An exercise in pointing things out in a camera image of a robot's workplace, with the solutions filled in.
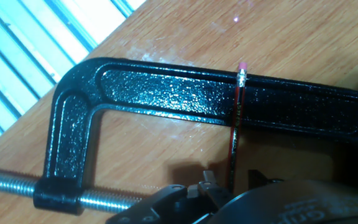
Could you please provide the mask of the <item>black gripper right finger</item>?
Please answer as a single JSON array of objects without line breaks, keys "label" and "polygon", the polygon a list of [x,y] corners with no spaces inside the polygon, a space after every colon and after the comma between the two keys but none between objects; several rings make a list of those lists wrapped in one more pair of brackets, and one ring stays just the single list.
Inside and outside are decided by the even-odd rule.
[{"label": "black gripper right finger", "polygon": [[248,170],[248,184],[250,189],[256,189],[269,184],[276,184],[283,182],[283,179],[269,179],[259,170]]}]

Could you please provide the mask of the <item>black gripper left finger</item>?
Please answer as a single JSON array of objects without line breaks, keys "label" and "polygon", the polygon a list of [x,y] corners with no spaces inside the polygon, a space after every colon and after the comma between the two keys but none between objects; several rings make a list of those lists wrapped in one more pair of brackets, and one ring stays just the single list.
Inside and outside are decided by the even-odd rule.
[{"label": "black gripper left finger", "polygon": [[188,187],[188,199],[200,199],[203,202],[211,203],[215,207],[223,207],[229,203],[234,195],[224,187],[220,187],[211,170],[203,171],[204,181]]}]

